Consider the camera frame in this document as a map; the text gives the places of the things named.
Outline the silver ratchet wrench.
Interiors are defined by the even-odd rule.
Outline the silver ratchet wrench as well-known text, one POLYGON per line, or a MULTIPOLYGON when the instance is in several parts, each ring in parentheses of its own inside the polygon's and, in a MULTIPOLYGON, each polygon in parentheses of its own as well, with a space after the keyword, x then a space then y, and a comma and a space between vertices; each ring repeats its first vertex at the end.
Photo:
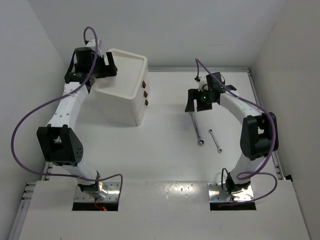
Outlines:
POLYGON ((194 112, 189 112, 189 115, 191 117, 192 124, 193 124, 194 130, 195 130, 195 134, 196 134, 196 137, 197 137, 197 144, 199 146, 203 146, 205 142, 204 142, 204 140, 203 140, 203 138, 201 136, 201 132, 200 132, 200 129, 199 129, 199 126, 198 126, 196 115, 195 115, 194 112))

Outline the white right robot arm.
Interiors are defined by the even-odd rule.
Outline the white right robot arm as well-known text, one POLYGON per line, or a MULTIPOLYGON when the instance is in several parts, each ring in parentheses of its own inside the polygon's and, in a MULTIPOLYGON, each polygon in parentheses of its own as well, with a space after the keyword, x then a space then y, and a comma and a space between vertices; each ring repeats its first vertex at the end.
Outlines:
POLYGON ((277 118, 256 103, 240 96, 233 85, 227 85, 220 72, 205 77, 196 75, 197 88, 187 92, 186 113, 208 111, 216 103, 227 109, 241 124, 241 155, 224 181, 229 193, 245 190, 252 177, 262 173, 272 153, 279 147, 277 118))

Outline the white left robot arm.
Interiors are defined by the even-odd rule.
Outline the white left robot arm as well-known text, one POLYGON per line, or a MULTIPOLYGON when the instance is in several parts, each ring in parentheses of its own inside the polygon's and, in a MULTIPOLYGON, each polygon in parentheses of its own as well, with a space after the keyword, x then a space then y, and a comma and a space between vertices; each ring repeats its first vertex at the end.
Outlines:
POLYGON ((81 106, 97 78, 115 76, 117 68, 111 52, 103 55, 100 40, 87 40, 84 47, 74 50, 64 76, 64 98, 45 127, 36 135, 44 159, 66 170, 77 179, 79 189, 96 201, 104 201, 108 187, 100 174, 84 160, 84 147, 75 133, 81 106))

